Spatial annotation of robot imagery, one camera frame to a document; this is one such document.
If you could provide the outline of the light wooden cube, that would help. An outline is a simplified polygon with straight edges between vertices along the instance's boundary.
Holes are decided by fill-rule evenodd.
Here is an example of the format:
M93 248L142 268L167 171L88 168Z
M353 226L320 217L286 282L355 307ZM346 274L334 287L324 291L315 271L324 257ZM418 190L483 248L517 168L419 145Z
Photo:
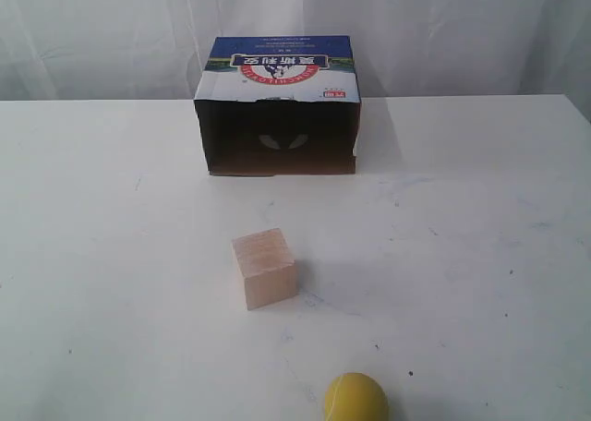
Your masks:
M232 241L232 249L247 310L298 294L296 261L279 228L238 237Z

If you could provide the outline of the blue white cardboard box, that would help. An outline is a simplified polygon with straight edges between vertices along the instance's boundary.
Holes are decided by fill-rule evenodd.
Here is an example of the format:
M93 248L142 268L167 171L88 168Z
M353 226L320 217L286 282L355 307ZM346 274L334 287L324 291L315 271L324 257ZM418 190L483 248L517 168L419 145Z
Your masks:
M356 170L362 102L346 35L218 37L194 105L214 176Z

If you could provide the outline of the yellow tennis ball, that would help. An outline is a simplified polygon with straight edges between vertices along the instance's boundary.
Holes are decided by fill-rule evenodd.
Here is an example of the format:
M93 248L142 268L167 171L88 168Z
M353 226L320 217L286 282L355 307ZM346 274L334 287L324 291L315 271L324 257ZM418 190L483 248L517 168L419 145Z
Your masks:
M372 377L345 373L335 378L324 396L326 421L387 421L387 396Z

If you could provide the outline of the white backdrop curtain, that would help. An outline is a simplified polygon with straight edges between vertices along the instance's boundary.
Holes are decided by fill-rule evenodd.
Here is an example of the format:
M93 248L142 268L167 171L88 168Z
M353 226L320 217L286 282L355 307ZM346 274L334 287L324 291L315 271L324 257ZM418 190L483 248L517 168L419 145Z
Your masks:
M346 34L366 96L590 106L590 0L1 0L5 100L189 98L219 36Z

